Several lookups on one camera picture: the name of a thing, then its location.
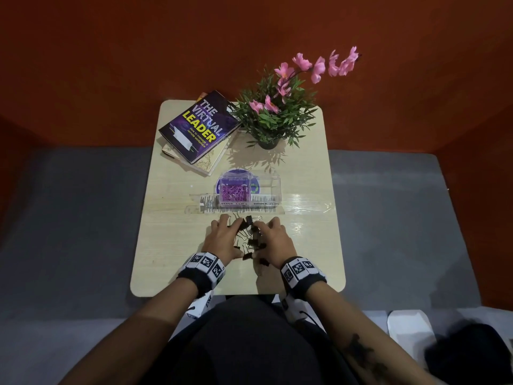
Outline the person's left hand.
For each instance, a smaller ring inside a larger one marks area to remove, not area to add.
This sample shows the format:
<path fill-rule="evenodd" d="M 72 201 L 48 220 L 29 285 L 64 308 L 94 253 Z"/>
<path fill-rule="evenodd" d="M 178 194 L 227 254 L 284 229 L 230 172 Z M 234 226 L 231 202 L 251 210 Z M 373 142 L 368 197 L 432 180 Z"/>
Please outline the person's left hand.
<path fill-rule="evenodd" d="M 222 214 L 219 219 L 229 219 L 228 214 Z M 214 237 L 210 233 L 206 236 L 201 252 L 209 252 L 217 256 L 224 266 L 227 266 L 232 260 L 240 259 L 244 253 L 234 247 L 235 237 L 224 236 Z"/>

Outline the person's right hand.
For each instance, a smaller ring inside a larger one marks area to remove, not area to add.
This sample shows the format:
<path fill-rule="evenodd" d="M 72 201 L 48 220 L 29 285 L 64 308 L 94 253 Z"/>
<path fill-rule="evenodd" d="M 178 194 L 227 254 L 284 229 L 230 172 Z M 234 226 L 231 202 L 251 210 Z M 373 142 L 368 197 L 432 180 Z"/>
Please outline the person's right hand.
<path fill-rule="evenodd" d="M 284 232 L 276 236 L 262 236 L 266 247 L 255 252 L 255 258 L 264 258 L 270 265 L 276 269 L 280 269 L 281 265 L 287 258 L 297 256 L 291 237 L 287 234 L 284 226 Z"/>

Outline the pile of black binder clips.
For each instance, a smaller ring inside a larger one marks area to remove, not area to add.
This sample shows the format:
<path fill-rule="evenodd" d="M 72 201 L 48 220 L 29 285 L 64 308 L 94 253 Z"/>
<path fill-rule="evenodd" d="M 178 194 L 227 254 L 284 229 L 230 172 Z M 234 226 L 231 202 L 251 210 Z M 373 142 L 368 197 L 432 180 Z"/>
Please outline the pile of black binder clips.
<path fill-rule="evenodd" d="M 265 244 L 261 238 L 261 234 L 258 233 L 258 230 L 255 226 L 250 225 L 246 218 L 243 218 L 245 222 L 240 226 L 240 232 L 235 237 L 234 247 L 240 249 L 244 255 L 240 259 L 235 260 L 256 260 L 258 264 L 263 264 L 268 266 L 269 262 L 267 262 L 264 258 L 255 258 L 255 252 L 257 250 L 265 248 Z M 231 217 L 229 215 L 228 222 L 231 223 Z"/>

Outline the person's left forearm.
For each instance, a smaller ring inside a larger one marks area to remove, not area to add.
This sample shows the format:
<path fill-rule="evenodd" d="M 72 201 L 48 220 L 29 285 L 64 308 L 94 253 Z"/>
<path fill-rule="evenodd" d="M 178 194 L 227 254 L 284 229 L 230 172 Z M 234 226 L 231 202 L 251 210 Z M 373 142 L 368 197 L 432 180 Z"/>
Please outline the person's left forearm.
<path fill-rule="evenodd" d="M 191 280 L 177 278 L 104 337 L 59 385 L 135 385 L 160 355 L 197 294 Z"/>

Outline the person's right forearm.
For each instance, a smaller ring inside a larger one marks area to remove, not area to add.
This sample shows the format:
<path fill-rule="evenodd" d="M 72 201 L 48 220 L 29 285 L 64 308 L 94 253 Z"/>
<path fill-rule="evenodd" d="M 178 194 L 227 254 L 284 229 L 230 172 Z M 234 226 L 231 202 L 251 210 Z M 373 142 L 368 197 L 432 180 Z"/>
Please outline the person's right forearm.
<path fill-rule="evenodd" d="M 305 297 L 366 385 L 437 385 L 401 346 L 326 282 L 311 285 Z"/>

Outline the clear acrylic organizer box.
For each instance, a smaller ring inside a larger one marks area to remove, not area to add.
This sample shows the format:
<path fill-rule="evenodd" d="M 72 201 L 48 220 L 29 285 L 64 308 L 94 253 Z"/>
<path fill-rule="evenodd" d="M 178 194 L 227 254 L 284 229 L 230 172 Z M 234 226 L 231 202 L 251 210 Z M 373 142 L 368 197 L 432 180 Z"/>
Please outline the clear acrylic organizer box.
<path fill-rule="evenodd" d="M 246 203 L 222 203 L 219 194 L 216 193 L 217 202 L 221 207 L 236 209 L 263 209 L 278 207 L 282 203 L 281 178 L 275 171 L 262 172 L 251 171 L 260 176 L 260 194 L 251 194 L 251 200 Z"/>

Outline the heap of purple paper clips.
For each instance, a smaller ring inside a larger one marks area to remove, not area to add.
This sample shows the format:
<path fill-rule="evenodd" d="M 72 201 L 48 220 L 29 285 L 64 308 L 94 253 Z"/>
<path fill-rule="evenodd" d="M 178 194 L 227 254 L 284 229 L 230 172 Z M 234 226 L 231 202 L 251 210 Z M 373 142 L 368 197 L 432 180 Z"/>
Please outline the heap of purple paper clips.
<path fill-rule="evenodd" d="M 222 203 L 246 203 L 251 200 L 251 189 L 246 183 L 222 183 L 219 196 Z"/>

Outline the clear flat plastic lid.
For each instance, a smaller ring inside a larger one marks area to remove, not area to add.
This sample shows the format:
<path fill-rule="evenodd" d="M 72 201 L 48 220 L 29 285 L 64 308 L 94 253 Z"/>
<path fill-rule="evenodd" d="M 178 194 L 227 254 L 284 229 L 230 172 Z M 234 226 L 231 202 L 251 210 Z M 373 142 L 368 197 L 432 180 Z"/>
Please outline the clear flat plastic lid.
<path fill-rule="evenodd" d="M 324 214 L 336 210 L 334 201 L 317 201 L 299 194 L 254 194 L 248 202 L 222 202 L 219 194 L 190 194 L 185 214 Z"/>

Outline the black white tagged wristband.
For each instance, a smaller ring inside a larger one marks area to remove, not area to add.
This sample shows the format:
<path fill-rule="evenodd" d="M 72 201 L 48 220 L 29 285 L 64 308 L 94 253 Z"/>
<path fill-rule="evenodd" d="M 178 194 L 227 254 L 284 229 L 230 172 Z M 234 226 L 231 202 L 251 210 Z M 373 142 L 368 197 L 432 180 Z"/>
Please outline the black white tagged wristband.
<path fill-rule="evenodd" d="M 327 283 L 326 275 L 307 258 L 287 258 L 279 271 L 286 294 L 294 299 L 306 301 L 306 293 L 313 284 Z"/>
<path fill-rule="evenodd" d="M 221 259 L 210 252 L 192 254 L 178 270 L 176 278 L 192 281 L 197 288 L 196 299 L 214 290 L 226 275 Z"/>

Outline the round blue purple sticker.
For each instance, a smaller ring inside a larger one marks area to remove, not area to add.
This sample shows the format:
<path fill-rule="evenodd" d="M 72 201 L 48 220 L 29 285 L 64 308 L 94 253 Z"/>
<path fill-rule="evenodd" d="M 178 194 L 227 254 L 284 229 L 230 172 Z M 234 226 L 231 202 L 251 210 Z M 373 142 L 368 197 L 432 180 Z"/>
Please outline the round blue purple sticker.
<path fill-rule="evenodd" d="M 245 169 L 231 169 L 220 175 L 215 191 L 221 193 L 221 184 L 229 186 L 246 185 L 250 189 L 251 194 L 260 194 L 261 187 L 259 182 L 260 176 Z"/>

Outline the beige map cover book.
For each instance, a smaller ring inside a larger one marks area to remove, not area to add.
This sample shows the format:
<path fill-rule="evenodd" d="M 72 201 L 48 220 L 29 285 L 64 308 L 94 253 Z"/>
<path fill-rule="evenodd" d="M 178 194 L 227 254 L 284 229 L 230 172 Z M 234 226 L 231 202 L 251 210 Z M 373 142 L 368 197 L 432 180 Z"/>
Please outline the beige map cover book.
<path fill-rule="evenodd" d="M 224 156 L 227 151 L 232 139 L 234 138 L 234 134 L 228 136 L 225 140 L 220 142 L 216 147 L 212 148 L 208 153 L 202 156 L 198 161 L 194 164 L 190 164 L 186 161 L 173 147 L 169 144 L 164 144 L 162 147 L 162 153 L 170 158 L 173 162 L 178 163 L 183 167 L 187 167 L 191 170 L 194 170 L 202 175 L 211 176 L 214 169 L 217 167 L 218 163 L 221 161 L 221 158 Z"/>

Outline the purple cover book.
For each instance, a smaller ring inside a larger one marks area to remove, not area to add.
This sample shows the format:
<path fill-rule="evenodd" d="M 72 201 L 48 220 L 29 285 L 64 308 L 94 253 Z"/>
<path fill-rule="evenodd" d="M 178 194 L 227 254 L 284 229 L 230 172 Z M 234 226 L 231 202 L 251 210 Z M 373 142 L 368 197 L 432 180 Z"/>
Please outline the purple cover book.
<path fill-rule="evenodd" d="M 234 105 L 213 90 L 159 129 L 189 164 L 195 164 L 240 127 Z"/>

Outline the green plant with pink flowers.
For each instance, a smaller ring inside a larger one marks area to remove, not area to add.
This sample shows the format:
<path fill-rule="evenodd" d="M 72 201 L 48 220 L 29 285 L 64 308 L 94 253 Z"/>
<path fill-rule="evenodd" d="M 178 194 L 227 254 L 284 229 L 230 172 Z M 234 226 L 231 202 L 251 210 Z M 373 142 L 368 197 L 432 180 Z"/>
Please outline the green plant with pink flowers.
<path fill-rule="evenodd" d="M 315 125 L 317 91 L 305 86 L 307 80 L 318 84 L 324 76 L 347 76 L 360 56 L 355 45 L 343 58 L 336 50 L 316 61 L 297 53 L 290 63 L 283 62 L 271 71 L 265 70 L 255 88 L 241 90 L 232 104 L 232 114 L 252 137 L 248 145 L 281 138 L 289 146 L 298 147 L 304 131 Z"/>

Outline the person's black clothing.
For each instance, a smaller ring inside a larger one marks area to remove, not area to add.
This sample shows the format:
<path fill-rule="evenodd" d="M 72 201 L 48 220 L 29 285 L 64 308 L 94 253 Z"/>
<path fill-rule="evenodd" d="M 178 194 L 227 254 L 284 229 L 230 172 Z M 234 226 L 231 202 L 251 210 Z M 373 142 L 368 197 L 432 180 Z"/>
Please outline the person's black clothing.
<path fill-rule="evenodd" d="M 167 343 L 138 385 L 363 385 L 326 332 L 256 296 L 230 298 Z"/>

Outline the black bag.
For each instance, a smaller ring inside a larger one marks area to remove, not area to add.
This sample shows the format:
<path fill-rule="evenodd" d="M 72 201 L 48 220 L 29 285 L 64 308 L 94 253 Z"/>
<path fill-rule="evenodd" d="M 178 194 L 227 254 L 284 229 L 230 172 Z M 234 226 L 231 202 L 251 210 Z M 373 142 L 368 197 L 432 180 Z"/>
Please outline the black bag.
<path fill-rule="evenodd" d="M 468 323 L 424 352 L 430 374 L 446 385 L 513 385 L 513 353 L 488 324 Z"/>

